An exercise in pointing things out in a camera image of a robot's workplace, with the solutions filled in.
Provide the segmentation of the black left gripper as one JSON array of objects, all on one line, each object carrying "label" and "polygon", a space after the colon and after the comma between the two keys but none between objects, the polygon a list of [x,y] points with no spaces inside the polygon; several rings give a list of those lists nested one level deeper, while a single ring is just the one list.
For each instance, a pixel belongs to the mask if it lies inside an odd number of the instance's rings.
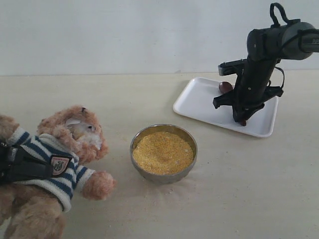
[{"label": "black left gripper", "polygon": [[65,172],[72,157],[51,155],[40,159],[21,147],[10,147],[0,142],[0,183],[8,184],[32,179],[48,179]]}]

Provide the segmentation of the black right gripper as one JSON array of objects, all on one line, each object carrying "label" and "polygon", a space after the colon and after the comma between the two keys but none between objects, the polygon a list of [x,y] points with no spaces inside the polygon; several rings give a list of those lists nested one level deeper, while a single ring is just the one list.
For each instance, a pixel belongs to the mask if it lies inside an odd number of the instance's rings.
[{"label": "black right gripper", "polygon": [[[219,76],[233,74],[241,75],[247,59],[223,62],[218,65]],[[263,92],[253,92],[253,90],[238,91],[234,97],[234,91],[229,91],[213,99],[215,109],[220,106],[232,106],[233,118],[235,122],[243,123],[254,113],[265,106],[265,102],[274,98],[281,97],[283,89],[280,86],[267,86]]]}]

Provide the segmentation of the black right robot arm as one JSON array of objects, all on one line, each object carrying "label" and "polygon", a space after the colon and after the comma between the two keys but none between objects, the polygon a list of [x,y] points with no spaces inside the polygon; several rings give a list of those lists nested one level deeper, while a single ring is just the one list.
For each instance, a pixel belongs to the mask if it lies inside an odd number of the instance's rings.
[{"label": "black right robot arm", "polygon": [[244,124],[265,102],[280,97],[283,86],[270,77],[281,60],[304,60],[319,50],[319,31],[307,22],[254,29],[247,37],[245,59],[221,63],[219,75],[236,74],[232,90],[213,99],[215,108],[231,106],[235,122]]}]

